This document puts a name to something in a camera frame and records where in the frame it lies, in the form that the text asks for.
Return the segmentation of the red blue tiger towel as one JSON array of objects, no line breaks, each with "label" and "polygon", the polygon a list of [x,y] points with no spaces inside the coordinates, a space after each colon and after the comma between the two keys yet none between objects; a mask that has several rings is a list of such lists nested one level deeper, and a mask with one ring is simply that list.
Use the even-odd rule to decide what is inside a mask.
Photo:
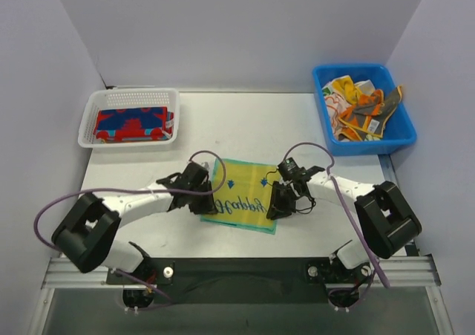
[{"label": "red blue tiger towel", "polygon": [[175,113],[165,106],[99,111],[94,137],[106,143],[170,140]]}]

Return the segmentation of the grey orange-edged towel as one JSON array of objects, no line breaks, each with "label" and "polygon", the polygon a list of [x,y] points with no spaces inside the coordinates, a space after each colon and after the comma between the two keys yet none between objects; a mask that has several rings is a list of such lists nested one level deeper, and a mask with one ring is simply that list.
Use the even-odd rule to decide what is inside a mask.
[{"label": "grey orange-edged towel", "polygon": [[388,95],[375,90],[371,95],[361,95],[355,105],[338,116],[341,128],[336,132],[339,141],[377,141],[384,136],[387,121],[403,99],[403,87],[397,86]]}]

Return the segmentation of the green teal towel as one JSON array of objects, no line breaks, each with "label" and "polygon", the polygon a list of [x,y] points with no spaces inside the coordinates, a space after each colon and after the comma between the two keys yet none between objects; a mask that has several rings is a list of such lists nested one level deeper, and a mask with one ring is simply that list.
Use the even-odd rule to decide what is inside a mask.
[{"label": "green teal towel", "polygon": [[266,217],[270,205],[272,183],[280,180],[275,165],[225,159],[216,161],[212,187],[224,185],[213,194],[215,215],[201,215],[203,222],[244,230],[275,234],[277,222]]}]

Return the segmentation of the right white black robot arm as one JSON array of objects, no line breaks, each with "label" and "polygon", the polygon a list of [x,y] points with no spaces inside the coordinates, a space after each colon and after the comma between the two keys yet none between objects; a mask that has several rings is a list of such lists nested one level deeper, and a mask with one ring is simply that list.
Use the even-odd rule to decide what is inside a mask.
[{"label": "right white black robot arm", "polygon": [[320,201],[341,206],[356,232],[327,259],[311,264],[310,275],[326,271],[350,273],[389,259],[422,232],[422,225],[400,189],[393,182],[360,183],[332,175],[328,168],[300,167],[289,157],[274,171],[266,216],[278,220],[313,211]]}]

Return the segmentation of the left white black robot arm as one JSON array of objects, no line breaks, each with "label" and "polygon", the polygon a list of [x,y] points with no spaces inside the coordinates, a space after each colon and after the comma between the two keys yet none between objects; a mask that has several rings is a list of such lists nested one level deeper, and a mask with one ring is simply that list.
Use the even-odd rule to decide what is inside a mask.
[{"label": "left white black robot arm", "polygon": [[135,276],[150,273],[150,255],[133,241],[116,239],[122,224],[187,206],[194,214],[215,214],[205,166],[190,162],[181,173],[156,180],[137,194],[82,195],[53,232],[51,241],[81,273],[99,266]]}]

